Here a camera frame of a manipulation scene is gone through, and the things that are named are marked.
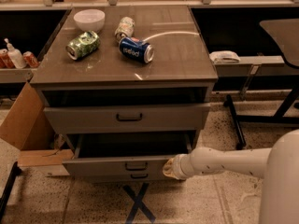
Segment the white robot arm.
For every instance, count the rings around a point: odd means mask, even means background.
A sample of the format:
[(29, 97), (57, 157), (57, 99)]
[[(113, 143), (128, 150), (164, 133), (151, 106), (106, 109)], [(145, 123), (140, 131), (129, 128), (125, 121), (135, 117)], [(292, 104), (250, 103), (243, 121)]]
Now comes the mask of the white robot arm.
[(198, 147), (163, 167), (177, 180), (230, 171), (263, 180), (259, 224), (299, 224), (299, 131), (282, 135), (271, 148), (219, 151)]

